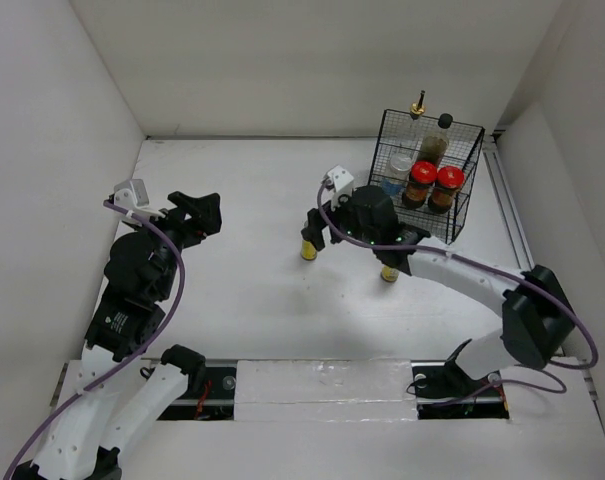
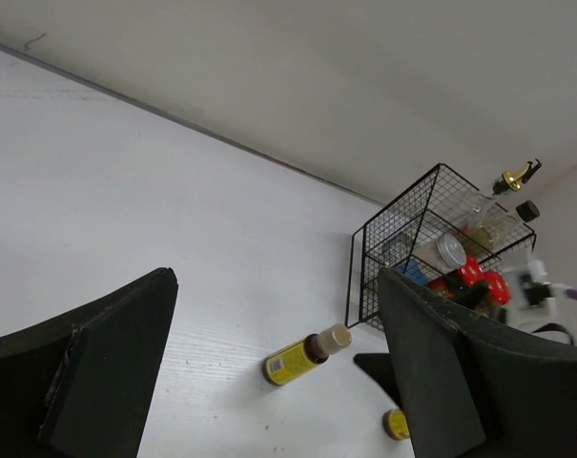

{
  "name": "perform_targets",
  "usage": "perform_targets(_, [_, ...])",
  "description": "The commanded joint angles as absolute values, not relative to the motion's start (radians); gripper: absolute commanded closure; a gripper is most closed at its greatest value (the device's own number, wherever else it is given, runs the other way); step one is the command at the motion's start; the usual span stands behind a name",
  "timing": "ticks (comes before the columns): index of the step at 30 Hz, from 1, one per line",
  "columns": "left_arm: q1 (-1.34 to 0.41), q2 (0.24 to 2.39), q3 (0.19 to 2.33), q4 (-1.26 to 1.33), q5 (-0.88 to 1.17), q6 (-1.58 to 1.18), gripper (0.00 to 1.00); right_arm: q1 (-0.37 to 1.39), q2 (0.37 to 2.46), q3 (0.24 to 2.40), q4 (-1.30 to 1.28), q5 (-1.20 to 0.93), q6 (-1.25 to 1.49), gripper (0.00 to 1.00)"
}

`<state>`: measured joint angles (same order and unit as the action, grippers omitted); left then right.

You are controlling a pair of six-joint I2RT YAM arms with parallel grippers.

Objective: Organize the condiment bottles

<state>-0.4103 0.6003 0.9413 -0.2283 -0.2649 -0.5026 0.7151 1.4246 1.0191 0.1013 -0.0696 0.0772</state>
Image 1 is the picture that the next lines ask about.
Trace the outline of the small yellow bottle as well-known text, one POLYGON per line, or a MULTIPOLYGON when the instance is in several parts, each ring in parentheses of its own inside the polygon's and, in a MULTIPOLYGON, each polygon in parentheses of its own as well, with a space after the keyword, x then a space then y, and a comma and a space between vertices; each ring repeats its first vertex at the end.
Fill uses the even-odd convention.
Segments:
POLYGON ((317 250, 310 241, 303 240, 301 244, 300 255, 306 261, 313 261, 317 257, 317 250))
POLYGON ((380 276, 384 281, 388 283, 394 283, 399 277, 399 271, 389 266, 383 266, 380 272, 380 276))

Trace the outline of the red lid sauce jar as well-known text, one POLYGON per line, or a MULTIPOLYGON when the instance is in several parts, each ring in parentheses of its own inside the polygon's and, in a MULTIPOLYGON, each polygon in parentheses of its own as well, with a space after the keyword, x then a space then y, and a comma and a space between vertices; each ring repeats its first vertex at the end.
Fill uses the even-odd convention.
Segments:
POLYGON ((402 203, 408 209, 422 207, 437 178, 437 167, 428 161, 416 161, 411 167, 402 203))
POLYGON ((439 169, 434 188, 428 199, 428 208, 436 214, 444 214, 453 206, 457 192, 465 182, 464 172, 455 166, 439 169))

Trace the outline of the clear oil bottle gold spout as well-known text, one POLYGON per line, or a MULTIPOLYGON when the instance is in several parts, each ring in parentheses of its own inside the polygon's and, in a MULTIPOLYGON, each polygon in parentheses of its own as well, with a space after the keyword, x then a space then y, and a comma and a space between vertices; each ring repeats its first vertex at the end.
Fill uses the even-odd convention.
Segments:
POLYGON ((421 133, 421 118, 425 113, 425 95, 426 91, 421 90, 418 100, 411 104, 411 107, 409 109, 409 118, 403 125, 401 131, 399 145, 402 148, 406 148, 409 150, 416 149, 416 145, 419 140, 419 134, 421 133))

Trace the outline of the dark sauce bottle black cap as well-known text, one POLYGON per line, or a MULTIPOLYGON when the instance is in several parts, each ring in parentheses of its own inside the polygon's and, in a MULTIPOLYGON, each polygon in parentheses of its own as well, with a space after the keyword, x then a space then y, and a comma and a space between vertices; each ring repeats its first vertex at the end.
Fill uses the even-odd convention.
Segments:
POLYGON ((453 123, 453 116, 449 113, 440 115, 434 129, 425 134, 418 152, 417 161, 427 162, 439 167, 449 146, 448 130, 453 123))

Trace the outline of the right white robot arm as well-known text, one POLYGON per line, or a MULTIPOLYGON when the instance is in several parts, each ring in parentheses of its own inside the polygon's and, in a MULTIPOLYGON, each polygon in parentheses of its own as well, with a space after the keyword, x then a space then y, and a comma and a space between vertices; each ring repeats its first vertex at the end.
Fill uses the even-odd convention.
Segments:
POLYGON ((453 403, 493 387, 489 376, 518 366, 542 371, 578 327, 556 275, 537 265, 503 269, 451 250, 428 232, 402 223, 377 186, 336 187, 325 179, 302 238, 316 251, 342 241, 371 251, 386 267, 452 289, 488 308, 498 326, 458 345, 434 372, 415 379, 415 392, 453 403), (329 192, 325 200, 322 194, 329 192))

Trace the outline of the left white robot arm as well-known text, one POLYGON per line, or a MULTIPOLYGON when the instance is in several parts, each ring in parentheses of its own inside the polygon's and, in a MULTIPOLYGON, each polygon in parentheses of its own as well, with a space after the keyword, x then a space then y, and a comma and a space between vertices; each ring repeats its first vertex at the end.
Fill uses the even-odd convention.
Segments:
POLYGON ((150 208, 142 182, 116 187, 103 205, 131 232, 111 246, 106 288, 84 337, 71 396, 26 444, 44 441, 33 459, 16 456, 7 479, 119 479, 123 466, 153 423, 181 395, 204 387, 206 359, 181 345, 166 350, 149 379, 118 404, 141 357, 173 318, 185 290, 185 249, 220 232, 220 197, 176 191, 172 208, 150 208))

